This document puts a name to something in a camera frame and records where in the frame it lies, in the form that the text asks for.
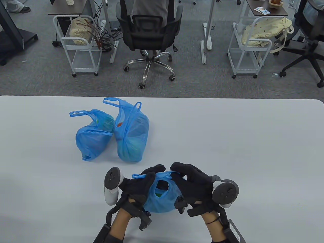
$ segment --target person's back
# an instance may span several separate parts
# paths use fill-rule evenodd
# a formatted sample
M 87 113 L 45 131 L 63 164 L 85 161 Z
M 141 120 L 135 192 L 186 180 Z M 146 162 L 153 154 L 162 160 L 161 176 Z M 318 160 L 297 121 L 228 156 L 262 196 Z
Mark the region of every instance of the person's back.
M 320 8 L 324 9 L 324 0 L 313 0 L 315 5 Z M 318 12 L 316 9 L 313 9 L 312 6 L 307 2 L 306 6 L 304 8 L 303 14 L 306 18 L 306 20 L 311 24 L 314 25 L 316 18 L 318 16 Z
M 169 0 L 134 0 L 133 15 L 161 16 L 162 27 L 167 25 Z

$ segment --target chrome chair base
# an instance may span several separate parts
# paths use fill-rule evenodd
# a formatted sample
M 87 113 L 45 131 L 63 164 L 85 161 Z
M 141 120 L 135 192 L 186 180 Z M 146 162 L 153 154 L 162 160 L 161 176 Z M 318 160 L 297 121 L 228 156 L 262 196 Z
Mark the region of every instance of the chrome chair base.
M 145 59 L 137 59 L 137 60 L 128 61 L 123 67 L 124 71 L 128 72 L 129 71 L 129 65 L 134 64 L 134 63 L 146 63 L 146 68 L 144 70 L 142 82 L 138 84 L 139 89 L 144 89 L 145 88 L 147 75 L 148 75 L 148 72 L 150 70 L 151 64 L 157 64 L 158 66 L 164 67 L 167 70 L 169 70 L 172 73 L 169 76 L 170 81 L 173 82 L 176 79 L 176 75 L 175 75 L 172 67 L 158 61 L 160 59 L 160 57 L 163 57 L 163 56 L 167 55 L 168 56 L 168 62 L 172 62 L 172 56 L 171 56 L 171 54 L 169 52 L 161 52 L 156 57 L 153 57 L 151 53 L 149 54 L 147 51 L 141 50 L 141 55 L 143 57 L 145 57 Z

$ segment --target black mesh office chair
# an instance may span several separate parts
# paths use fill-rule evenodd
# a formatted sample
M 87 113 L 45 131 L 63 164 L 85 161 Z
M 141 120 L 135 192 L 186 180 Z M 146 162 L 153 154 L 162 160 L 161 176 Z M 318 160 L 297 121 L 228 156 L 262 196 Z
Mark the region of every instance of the black mesh office chair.
M 311 25 L 305 18 L 303 10 L 306 3 L 309 3 L 313 9 L 318 12 L 318 17 L 316 18 L 314 26 Z M 283 70 L 279 73 L 280 77 L 286 76 L 286 70 L 302 60 L 309 60 L 318 76 L 321 78 L 320 82 L 317 84 L 317 87 L 324 87 L 324 76 L 317 62 L 318 60 L 324 61 L 324 56 L 315 53 L 315 49 L 318 46 L 319 41 L 324 41 L 324 11 L 319 9 L 313 0 L 301 0 L 298 8 L 298 12 L 295 14 L 295 24 L 300 27 L 303 34 L 307 37 L 307 40 L 311 41 L 311 44 L 308 44 L 308 47 L 305 49 L 293 49 L 289 47 L 284 47 L 282 50 L 299 54 L 301 55 L 295 61 L 285 66 Z
M 144 59 L 131 60 L 124 65 L 124 71 L 129 70 L 129 65 L 133 63 L 146 62 L 146 68 L 143 74 L 142 82 L 139 83 L 140 89 L 145 88 L 147 75 L 151 64 L 157 64 L 168 69 L 172 75 L 169 77 L 171 81 L 175 80 L 175 73 L 173 69 L 158 61 L 157 59 L 167 55 L 168 61 L 172 61 L 172 56 L 166 49 L 173 45 L 175 36 L 180 31 L 182 6 L 178 6 L 176 17 L 174 17 L 174 0 L 169 0 L 168 6 L 168 21 L 165 27 L 162 26 L 162 17 L 160 16 L 132 16 L 127 14 L 125 0 L 120 0 L 116 6 L 116 17 L 121 25 L 123 32 L 124 43 L 131 51 L 140 50 Z M 161 53 L 153 57 L 154 50 L 161 50 Z

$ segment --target card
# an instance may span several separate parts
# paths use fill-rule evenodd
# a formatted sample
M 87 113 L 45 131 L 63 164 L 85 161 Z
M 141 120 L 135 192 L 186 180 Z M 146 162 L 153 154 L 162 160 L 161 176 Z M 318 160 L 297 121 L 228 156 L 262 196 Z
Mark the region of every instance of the card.
M 265 8 L 263 7 L 257 7 L 254 9 L 255 11 L 258 11 L 259 13 L 262 13 L 263 15 L 268 15 L 270 14 L 270 12 L 268 10 L 266 10 Z

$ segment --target blue plastic bag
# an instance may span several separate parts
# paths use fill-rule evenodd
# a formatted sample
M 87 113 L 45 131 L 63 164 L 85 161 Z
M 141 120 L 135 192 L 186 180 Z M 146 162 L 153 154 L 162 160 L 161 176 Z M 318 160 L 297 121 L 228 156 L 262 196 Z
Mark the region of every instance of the blue plastic bag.
M 70 117 L 85 115 L 90 116 L 93 121 L 77 131 L 75 141 L 82 159 L 92 161 L 106 149 L 113 135 L 115 120 L 111 115 L 96 109 L 70 112 Z
M 149 192 L 148 199 L 144 204 L 144 209 L 150 213 L 166 213 L 170 212 L 174 207 L 174 203 L 181 192 L 174 181 L 171 180 L 171 173 L 173 171 L 165 171 L 156 173 L 155 181 L 152 184 Z M 144 178 L 145 175 L 132 174 L 133 178 Z M 157 183 L 159 180 L 164 180 L 168 183 L 166 191 L 158 189 Z
M 119 158 L 125 162 L 141 161 L 149 127 L 149 119 L 141 112 L 142 103 L 132 105 L 114 97 L 104 98 L 103 103 L 119 108 L 114 128 Z

